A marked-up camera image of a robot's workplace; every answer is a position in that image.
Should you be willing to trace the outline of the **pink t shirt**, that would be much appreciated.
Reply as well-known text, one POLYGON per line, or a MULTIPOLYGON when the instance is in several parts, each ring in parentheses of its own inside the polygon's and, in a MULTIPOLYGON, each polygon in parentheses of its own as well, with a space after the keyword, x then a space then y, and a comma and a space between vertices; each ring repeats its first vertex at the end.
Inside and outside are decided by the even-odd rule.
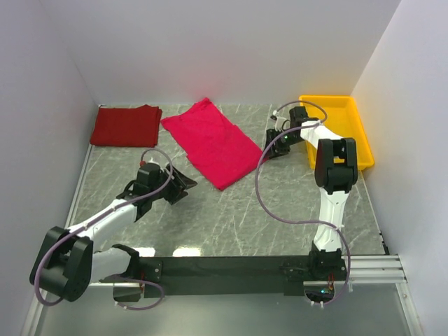
POLYGON ((220 191, 256 169, 263 153, 207 98, 161 123, 193 167, 220 191))

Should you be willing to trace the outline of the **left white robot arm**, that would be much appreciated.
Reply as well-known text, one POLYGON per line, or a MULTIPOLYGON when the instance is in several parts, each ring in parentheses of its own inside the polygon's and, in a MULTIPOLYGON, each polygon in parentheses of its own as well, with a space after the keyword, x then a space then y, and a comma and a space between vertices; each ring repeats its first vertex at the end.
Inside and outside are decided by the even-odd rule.
POLYGON ((35 294, 47 291, 59 300, 73 302, 94 282, 117 276, 140 281, 142 270, 137 250, 115 244, 106 251, 98 246, 127 225, 137 222, 154 202, 170 205, 188 196, 197 182, 168 164, 141 163, 131 180, 105 209, 69 229, 47 231, 29 275, 35 294))

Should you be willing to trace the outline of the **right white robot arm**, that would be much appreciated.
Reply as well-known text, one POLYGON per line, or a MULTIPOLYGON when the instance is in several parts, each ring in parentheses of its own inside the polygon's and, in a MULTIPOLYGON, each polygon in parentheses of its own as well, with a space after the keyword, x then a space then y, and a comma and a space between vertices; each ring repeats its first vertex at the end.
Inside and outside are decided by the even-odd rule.
POLYGON ((311 243, 307 271, 315 279, 344 273, 341 238, 344 208, 358 180, 356 141, 329 130, 323 121, 308 116, 304 106, 295 106, 284 118, 274 111, 274 127, 266 131, 269 159, 289 154, 291 146, 305 141, 316 149, 314 179, 320 192, 318 228, 311 243))

